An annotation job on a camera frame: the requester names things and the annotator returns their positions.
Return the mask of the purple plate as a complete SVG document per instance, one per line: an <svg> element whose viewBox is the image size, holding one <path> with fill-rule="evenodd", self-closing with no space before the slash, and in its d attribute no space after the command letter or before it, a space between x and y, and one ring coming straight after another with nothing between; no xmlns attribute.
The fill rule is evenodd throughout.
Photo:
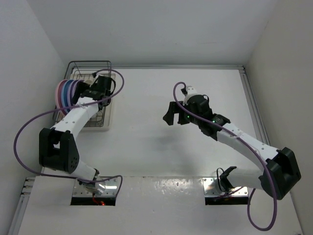
<svg viewBox="0 0 313 235"><path fill-rule="evenodd" d="M77 103L77 101L78 101L78 99L79 99L79 97L80 97L80 94L77 93L77 85L78 85L78 83L79 83L80 81L82 81L82 80L79 80L79 81L76 83L76 87L75 87L75 89L74 89L74 94L73 94L73 98L72 98L72 104L73 104L73 105Z"/></svg>
<svg viewBox="0 0 313 235"><path fill-rule="evenodd" d="M68 106L72 106L72 98L74 93L74 86L76 84L76 80L72 80L67 91L67 104Z"/></svg>

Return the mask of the blue plate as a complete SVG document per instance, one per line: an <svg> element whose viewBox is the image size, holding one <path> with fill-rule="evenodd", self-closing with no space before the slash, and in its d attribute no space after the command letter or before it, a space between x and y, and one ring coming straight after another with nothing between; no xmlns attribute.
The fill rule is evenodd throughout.
<svg viewBox="0 0 313 235"><path fill-rule="evenodd" d="M67 80L63 87L62 87L62 92L61 92L61 102L62 102L62 106L63 107L67 107L68 106L68 102L67 102L67 94L68 94L68 88L70 87L70 85L72 84L73 80Z"/></svg>

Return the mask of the pink plate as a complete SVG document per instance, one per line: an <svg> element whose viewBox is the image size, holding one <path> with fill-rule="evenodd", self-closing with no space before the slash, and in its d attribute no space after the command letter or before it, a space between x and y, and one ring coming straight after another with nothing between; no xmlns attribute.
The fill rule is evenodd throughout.
<svg viewBox="0 0 313 235"><path fill-rule="evenodd" d="M61 105L61 92L63 85L67 82L67 80L62 80L61 82L58 83L55 89L55 103L56 103L56 108L59 109L62 107Z"/></svg>

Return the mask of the cream plate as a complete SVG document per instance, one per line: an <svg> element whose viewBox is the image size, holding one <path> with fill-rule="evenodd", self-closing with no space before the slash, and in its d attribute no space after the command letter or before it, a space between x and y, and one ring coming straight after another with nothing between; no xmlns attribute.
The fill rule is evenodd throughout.
<svg viewBox="0 0 313 235"><path fill-rule="evenodd" d="M92 81L87 79L87 80L84 80L84 83L88 84L88 85L91 85L92 84Z"/></svg>

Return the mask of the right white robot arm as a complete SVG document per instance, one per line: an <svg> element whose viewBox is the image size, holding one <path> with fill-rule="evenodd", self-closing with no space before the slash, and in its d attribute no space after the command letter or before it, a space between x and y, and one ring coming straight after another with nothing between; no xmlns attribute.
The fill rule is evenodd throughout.
<svg viewBox="0 0 313 235"><path fill-rule="evenodd" d="M228 118L214 113L203 95L193 95L186 102L171 101L163 120L173 125L175 114L179 116L178 124L198 126L204 135L233 148L257 166L252 170L227 168L219 176L223 190L244 186L263 190L269 196L275 192L281 200L300 181L301 173L292 150L277 149L251 137Z"/></svg>

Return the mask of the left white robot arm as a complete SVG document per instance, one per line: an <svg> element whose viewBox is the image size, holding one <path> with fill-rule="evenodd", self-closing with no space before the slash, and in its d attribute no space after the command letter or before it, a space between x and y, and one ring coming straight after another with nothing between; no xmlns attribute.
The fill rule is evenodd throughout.
<svg viewBox="0 0 313 235"><path fill-rule="evenodd" d="M94 73L93 77L94 81L69 80L70 85L58 93L65 116L40 131L39 163L78 179L87 191L100 195L105 184L99 182L99 171L80 159L75 140L86 123L110 105L116 82L108 74Z"/></svg>

